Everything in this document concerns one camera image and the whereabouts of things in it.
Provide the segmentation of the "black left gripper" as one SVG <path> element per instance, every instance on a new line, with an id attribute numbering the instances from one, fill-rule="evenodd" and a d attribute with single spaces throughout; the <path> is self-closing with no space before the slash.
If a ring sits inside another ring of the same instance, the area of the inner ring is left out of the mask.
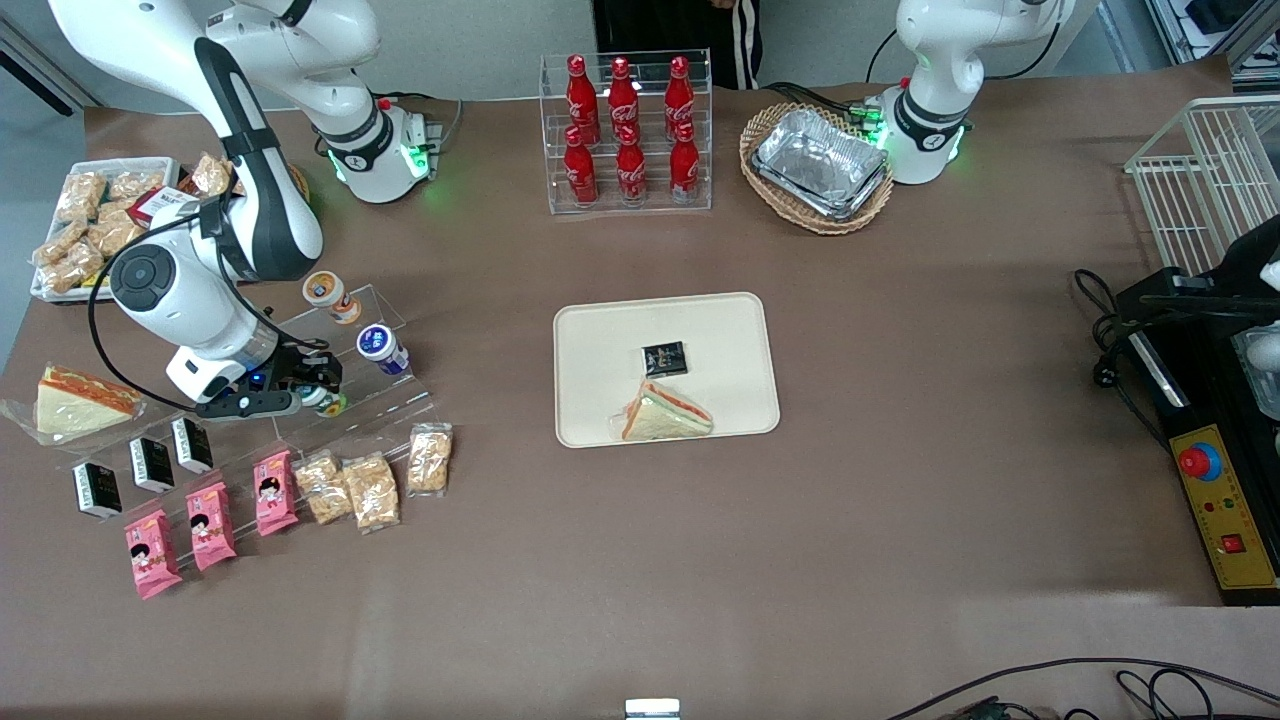
<path id="1" fill-rule="evenodd" d="M 1211 296 L 1142 295 L 1140 304 L 1180 316 L 1219 316 L 1249 323 L 1279 319 L 1279 215 L 1235 240 L 1216 268 L 1206 273 Z"/>

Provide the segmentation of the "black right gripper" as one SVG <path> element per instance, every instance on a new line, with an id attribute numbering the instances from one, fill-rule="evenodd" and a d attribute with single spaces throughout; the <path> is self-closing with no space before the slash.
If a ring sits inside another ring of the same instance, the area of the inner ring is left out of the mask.
<path id="1" fill-rule="evenodd" d="M 238 379 L 238 391 L 253 393 L 308 386 L 338 392 L 342 378 L 343 366 L 337 356 L 317 355 L 315 350 L 284 343 L 265 363 Z"/>

